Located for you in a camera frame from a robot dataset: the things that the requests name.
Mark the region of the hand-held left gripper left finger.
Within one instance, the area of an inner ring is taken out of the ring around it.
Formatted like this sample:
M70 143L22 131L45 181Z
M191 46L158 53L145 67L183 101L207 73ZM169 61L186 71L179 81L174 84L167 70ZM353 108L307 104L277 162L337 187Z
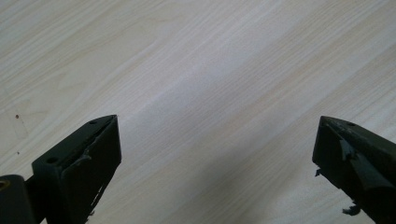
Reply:
M118 117L91 120L32 163L37 220L85 224L121 162Z

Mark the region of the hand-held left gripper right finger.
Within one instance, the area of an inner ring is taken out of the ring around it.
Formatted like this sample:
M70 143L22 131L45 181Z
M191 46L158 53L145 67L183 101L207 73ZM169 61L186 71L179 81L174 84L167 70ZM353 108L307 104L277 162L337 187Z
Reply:
M343 213L364 212L375 224L396 224L396 144L361 126L322 116L312 161L353 202Z

